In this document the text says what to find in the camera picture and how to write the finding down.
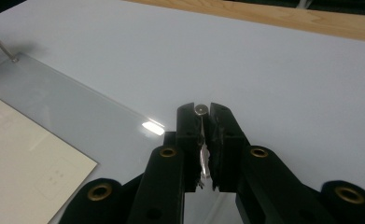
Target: metal pin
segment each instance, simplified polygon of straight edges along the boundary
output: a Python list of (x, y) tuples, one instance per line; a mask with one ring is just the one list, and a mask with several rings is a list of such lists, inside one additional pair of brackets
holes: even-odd
[(4, 43), (2, 43), (2, 41), (0, 40), (0, 48), (1, 48), (1, 50), (8, 56), (8, 58), (12, 61), (12, 62), (14, 62), (14, 63), (16, 63), (16, 62), (18, 62), (19, 61), (19, 59), (18, 58), (16, 58), (16, 56), (14, 56), (6, 47), (5, 47), (5, 45), (4, 45)]
[[(194, 107), (194, 111), (196, 112), (196, 114), (198, 116), (200, 116), (200, 118), (202, 120), (201, 132), (202, 132), (202, 136), (205, 136), (204, 135), (203, 116), (208, 114), (208, 107), (206, 105), (196, 105)], [(205, 178), (205, 179), (210, 176), (209, 168), (208, 168), (208, 157), (209, 157), (209, 152), (208, 152), (208, 149), (206, 148), (206, 143), (205, 143), (205, 140), (204, 140), (203, 145), (202, 145), (202, 149), (200, 150), (200, 164), (202, 165), (202, 177)]]

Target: paper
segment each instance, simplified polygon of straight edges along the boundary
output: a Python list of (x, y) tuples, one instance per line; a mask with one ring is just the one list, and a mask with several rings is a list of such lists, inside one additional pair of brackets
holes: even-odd
[(0, 223), (48, 223), (95, 166), (0, 101)]

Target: transparent plastic sheet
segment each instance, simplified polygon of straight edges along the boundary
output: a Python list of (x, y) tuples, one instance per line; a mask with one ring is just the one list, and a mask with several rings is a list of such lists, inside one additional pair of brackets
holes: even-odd
[[(143, 127), (149, 118), (33, 58), (18, 57), (18, 63), (0, 64), (0, 99), (99, 163), (83, 184), (100, 177), (124, 184), (145, 171), (152, 149), (162, 144), (162, 136)], [(242, 223), (234, 195), (212, 191), (210, 179), (204, 183), (186, 194), (184, 223)], [(66, 204), (50, 223), (58, 223)]]

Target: white table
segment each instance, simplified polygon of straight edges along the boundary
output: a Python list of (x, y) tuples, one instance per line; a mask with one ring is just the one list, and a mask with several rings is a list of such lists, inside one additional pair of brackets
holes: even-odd
[(180, 105), (226, 105), (302, 183), (365, 189), (363, 41), (109, 0), (25, 2), (0, 38), (167, 131)]

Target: wooden plank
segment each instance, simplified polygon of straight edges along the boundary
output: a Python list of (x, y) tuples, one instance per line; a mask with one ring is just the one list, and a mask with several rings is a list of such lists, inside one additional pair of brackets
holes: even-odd
[(146, 5), (253, 21), (291, 29), (365, 40), (365, 16), (221, 0), (127, 0)]

